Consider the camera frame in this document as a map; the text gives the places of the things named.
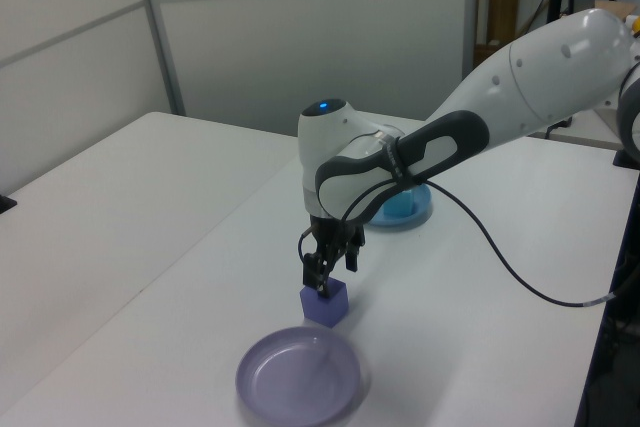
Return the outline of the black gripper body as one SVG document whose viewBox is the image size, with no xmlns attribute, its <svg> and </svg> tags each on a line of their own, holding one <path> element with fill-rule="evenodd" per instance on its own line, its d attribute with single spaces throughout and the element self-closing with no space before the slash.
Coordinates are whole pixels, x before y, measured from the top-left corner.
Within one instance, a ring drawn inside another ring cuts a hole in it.
<svg viewBox="0 0 640 427">
<path fill-rule="evenodd" d="M 340 220 L 310 217 L 316 250 L 322 258 L 341 258 L 348 252 L 358 254 L 365 245 L 364 227 L 350 225 Z"/>
</svg>

